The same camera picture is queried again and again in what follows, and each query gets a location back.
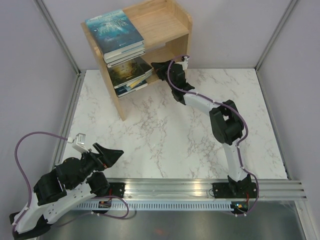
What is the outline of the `black Moon and Sixpence book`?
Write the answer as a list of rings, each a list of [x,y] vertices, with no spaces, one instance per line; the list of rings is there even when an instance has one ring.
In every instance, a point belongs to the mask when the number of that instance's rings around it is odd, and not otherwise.
[[[146,76],[149,76],[152,74],[153,68],[148,63],[146,63],[145,61],[142,61],[139,65],[143,69]]]

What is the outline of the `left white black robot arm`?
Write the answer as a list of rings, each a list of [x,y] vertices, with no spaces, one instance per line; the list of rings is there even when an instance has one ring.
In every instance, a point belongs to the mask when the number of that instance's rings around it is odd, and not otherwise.
[[[114,192],[104,175],[124,154],[94,143],[95,152],[82,143],[72,147],[81,158],[69,157],[44,174],[31,191],[31,199],[20,212],[9,216],[16,240],[36,238],[51,229],[64,214],[92,198],[111,198]]]

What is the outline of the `Robinson Crusoe purple book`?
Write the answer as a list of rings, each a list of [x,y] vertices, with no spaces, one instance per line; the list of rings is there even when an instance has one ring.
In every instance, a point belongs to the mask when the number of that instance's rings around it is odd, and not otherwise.
[[[140,56],[143,56],[143,55],[144,55],[144,53],[138,54],[138,55],[132,55],[132,56],[123,57],[123,58],[121,58],[121,59],[118,59],[118,60],[115,60],[115,61],[112,61],[112,62],[107,63],[106,66],[107,66],[108,68],[112,68],[113,66],[116,66],[116,65],[118,65],[118,64],[125,63],[125,62],[127,62],[127,61],[133,60],[133,59],[135,59],[135,58],[137,58],[137,57],[140,57]]]

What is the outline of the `Wuthering Heights dark blue book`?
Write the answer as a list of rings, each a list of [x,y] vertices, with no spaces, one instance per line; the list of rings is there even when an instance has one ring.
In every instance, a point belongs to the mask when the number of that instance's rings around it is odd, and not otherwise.
[[[131,93],[131,92],[134,92],[134,91],[137,91],[137,90],[139,90],[141,88],[144,88],[147,85],[148,85],[147,81],[144,80],[144,81],[140,82],[139,84],[137,84],[134,87],[130,87],[130,86],[124,85],[124,86],[121,86],[119,88],[115,88],[114,90],[115,90],[116,95],[120,98],[120,97],[123,97],[123,96]]]

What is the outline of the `green gold fantasy book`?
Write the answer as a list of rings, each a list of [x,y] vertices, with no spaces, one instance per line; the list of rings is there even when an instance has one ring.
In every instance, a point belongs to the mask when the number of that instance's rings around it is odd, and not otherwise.
[[[141,62],[146,61],[141,57],[136,57],[113,67],[108,67],[107,71],[113,87],[117,89],[131,82],[137,81],[142,77],[145,77],[145,72],[140,66]]]

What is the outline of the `teal sea cover book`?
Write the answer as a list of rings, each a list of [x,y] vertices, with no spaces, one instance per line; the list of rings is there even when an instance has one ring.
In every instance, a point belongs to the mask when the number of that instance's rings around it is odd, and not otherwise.
[[[106,58],[145,48],[144,38],[121,9],[86,19],[85,24]]]

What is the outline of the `yellow book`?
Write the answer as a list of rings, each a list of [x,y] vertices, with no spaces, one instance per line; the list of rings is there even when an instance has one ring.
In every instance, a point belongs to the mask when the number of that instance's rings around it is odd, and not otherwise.
[[[131,90],[131,89],[137,88],[139,86],[142,86],[144,84],[147,84],[147,81],[145,79],[141,80],[141,81],[133,82],[132,84],[127,85],[126,87]]]

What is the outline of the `grey white book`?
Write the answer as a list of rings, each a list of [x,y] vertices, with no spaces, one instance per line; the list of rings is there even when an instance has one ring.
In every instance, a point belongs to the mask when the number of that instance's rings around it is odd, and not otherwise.
[[[125,53],[122,53],[122,54],[119,54],[119,55],[116,55],[116,56],[113,56],[110,58],[104,58],[103,60],[108,64],[108,63],[111,63],[111,62],[114,62],[114,61],[117,61],[117,60],[120,60],[123,58],[133,57],[133,56],[137,56],[139,54],[144,54],[144,53],[145,53],[144,49],[137,50],[137,51],[130,50],[128,52],[125,52]]]

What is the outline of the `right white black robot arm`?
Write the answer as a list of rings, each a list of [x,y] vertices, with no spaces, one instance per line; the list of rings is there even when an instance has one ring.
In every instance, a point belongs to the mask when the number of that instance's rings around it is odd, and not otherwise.
[[[151,66],[159,79],[168,83],[173,98],[208,115],[214,138],[222,144],[225,152],[228,176],[226,182],[212,185],[217,199],[252,199],[258,196],[257,185],[244,168],[239,142],[247,127],[232,100],[219,103],[198,93],[186,80],[182,62],[153,62]]]

